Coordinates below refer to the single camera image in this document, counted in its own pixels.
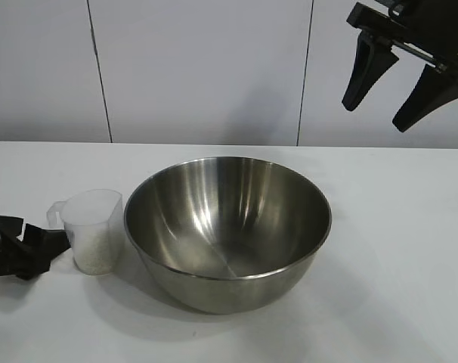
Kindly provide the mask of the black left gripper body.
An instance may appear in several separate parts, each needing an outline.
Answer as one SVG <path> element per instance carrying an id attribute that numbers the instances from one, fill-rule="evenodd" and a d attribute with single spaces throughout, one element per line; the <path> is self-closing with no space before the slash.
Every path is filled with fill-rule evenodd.
<path id="1" fill-rule="evenodd" d="M 17 239 L 23 228 L 23 219 L 14 216 L 0 216 L 0 277 L 19 275 L 25 248 Z"/>

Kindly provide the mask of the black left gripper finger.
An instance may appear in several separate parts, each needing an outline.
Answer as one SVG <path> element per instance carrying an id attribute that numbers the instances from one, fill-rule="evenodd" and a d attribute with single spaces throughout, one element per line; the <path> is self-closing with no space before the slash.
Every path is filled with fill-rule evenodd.
<path id="1" fill-rule="evenodd" d="M 28 281 L 50 270 L 51 263 L 62 252 L 20 254 L 16 256 L 16 277 Z"/>
<path id="2" fill-rule="evenodd" d="M 61 254 L 69 249 L 69 240 L 64 230 L 46 230 L 26 224 L 23 242 L 37 253 Z"/>

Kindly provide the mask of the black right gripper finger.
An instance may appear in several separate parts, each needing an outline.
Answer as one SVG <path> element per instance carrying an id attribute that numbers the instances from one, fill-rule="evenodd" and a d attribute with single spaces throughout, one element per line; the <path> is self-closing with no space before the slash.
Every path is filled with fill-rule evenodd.
<path id="1" fill-rule="evenodd" d="M 425 65 L 417 84 L 392 123 L 400 132 L 406 132 L 434 110 L 456 99 L 458 78 Z"/>
<path id="2" fill-rule="evenodd" d="M 385 37 L 370 32 L 359 34 L 353 70 L 342 99 L 346 110 L 354 111 L 382 75 L 399 61 L 391 47 Z"/>

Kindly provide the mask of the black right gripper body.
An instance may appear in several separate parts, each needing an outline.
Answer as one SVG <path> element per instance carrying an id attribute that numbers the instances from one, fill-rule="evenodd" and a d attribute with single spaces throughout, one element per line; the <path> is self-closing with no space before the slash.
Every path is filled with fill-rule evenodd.
<path id="1" fill-rule="evenodd" d="M 398 46 L 458 78 L 458 1 L 381 1 L 383 14 L 360 2 L 347 23 L 361 32 L 389 39 Z"/>

